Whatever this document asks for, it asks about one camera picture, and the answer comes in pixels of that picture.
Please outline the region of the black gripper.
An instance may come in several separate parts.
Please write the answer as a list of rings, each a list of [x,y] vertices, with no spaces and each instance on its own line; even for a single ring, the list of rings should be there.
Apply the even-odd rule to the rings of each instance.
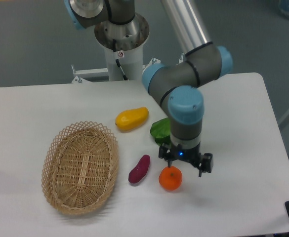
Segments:
[[[161,144],[159,147],[159,158],[164,159],[169,168],[172,166],[174,160],[199,164],[199,177],[203,173],[211,173],[213,168],[213,154],[200,154],[200,144],[190,149],[184,149],[180,145],[176,147],[174,145]]]

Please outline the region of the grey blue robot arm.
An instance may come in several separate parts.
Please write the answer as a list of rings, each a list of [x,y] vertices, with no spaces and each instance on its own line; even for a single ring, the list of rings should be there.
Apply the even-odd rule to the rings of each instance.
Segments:
[[[103,47],[111,81],[139,80],[170,120],[170,142],[159,157],[171,164],[190,163],[210,173],[212,154],[200,153],[204,99],[199,87],[228,74],[230,52],[208,36],[192,0],[164,0],[162,6],[180,43],[184,60],[175,66],[143,66],[143,45],[149,36],[146,19],[132,0],[67,0],[65,7],[78,29],[94,27]]]

